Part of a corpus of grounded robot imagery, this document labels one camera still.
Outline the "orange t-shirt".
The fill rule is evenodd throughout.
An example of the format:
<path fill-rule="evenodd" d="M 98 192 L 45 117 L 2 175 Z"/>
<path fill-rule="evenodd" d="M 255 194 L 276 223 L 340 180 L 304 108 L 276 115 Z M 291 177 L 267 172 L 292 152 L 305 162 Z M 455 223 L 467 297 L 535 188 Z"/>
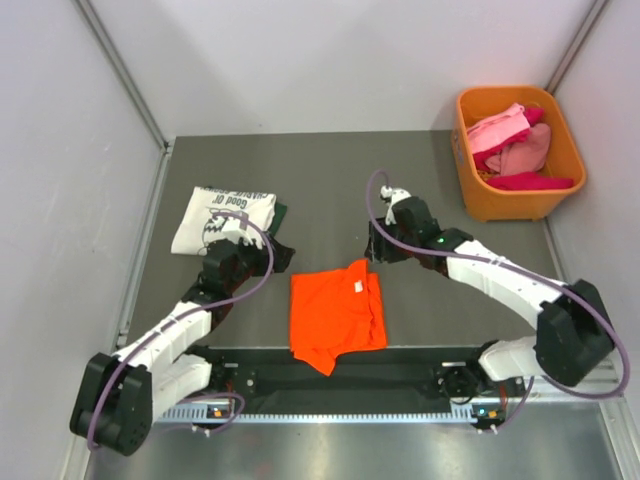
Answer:
<path fill-rule="evenodd" d="M 294 274 L 290 287 L 289 346 L 295 359 L 329 376 L 342 355 L 388 347 L 379 275 L 366 259 Z"/>

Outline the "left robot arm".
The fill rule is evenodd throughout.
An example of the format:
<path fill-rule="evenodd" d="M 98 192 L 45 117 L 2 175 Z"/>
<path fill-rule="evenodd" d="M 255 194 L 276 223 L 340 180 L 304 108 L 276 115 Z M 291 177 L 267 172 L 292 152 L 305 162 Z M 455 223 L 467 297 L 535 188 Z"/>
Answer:
<path fill-rule="evenodd" d="M 229 240 L 209 245 L 195 283 L 163 320 L 132 344 L 88 361 L 69 421 L 72 434 L 90 448 L 130 456 L 166 411 L 193 393 L 212 397 L 224 390 L 225 370 L 189 349 L 227 317 L 245 281 L 264 283 L 288 268 L 294 249 L 270 234 L 263 238 L 263 247 Z"/>

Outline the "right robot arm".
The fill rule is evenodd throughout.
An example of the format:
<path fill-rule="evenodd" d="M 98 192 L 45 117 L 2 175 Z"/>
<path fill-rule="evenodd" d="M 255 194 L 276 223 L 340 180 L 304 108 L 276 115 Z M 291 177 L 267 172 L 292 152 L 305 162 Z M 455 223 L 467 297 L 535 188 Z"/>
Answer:
<path fill-rule="evenodd" d="M 467 370 L 469 388 L 487 396 L 503 380 L 545 376 L 577 386 L 613 350 L 611 323 L 598 289 L 540 276 L 487 249 L 470 234 L 443 230 L 426 202 L 401 188 L 384 186 L 387 212 L 369 221 L 366 257 L 379 263 L 408 258 L 472 287 L 522 317 L 535 331 L 518 340 L 493 341 Z"/>

